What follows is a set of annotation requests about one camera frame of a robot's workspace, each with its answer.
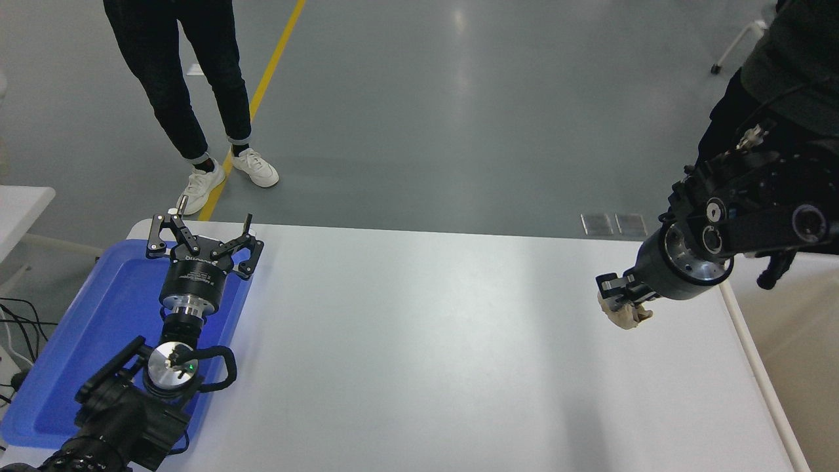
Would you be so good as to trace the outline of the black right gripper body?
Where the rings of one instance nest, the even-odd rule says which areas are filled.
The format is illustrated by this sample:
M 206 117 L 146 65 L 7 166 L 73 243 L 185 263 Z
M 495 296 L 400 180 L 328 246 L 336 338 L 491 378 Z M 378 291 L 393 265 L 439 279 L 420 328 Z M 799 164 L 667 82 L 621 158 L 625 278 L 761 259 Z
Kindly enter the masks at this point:
M 722 283 L 723 263 L 701 259 L 680 228 L 659 228 L 642 243 L 633 276 L 660 298 L 689 300 Z

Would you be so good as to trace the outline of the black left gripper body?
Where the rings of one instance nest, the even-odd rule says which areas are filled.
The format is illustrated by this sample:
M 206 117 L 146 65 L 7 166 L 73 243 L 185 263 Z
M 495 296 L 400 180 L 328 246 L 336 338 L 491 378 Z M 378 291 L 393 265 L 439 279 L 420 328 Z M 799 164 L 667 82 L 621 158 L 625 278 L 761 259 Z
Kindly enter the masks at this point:
M 233 269 L 233 257 L 225 255 L 213 260 L 212 253 L 223 245 L 220 240 L 198 238 L 198 255 L 192 255 L 186 244 L 177 244 L 170 250 L 170 268 L 160 292 L 160 304 L 174 310 L 177 302 L 187 298 L 200 299 L 198 307 L 218 310 Z

